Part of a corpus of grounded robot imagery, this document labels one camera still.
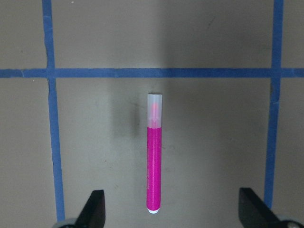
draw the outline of gray surface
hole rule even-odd
[[[282,67],[304,67],[304,1],[284,1]]]
[[[274,210],[304,222],[304,78],[282,80]]]
[[[1,0],[0,31],[0,69],[47,66],[41,0]]]
[[[0,79],[1,227],[56,222],[45,79]]]
[[[263,197],[269,79],[57,79],[66,217],[104,189],[106,226],[236,227]],[[146,97],[163,93],[162,208],[146,209]]]
[[[273,0],[53,0],[56,67],[270,67]]]

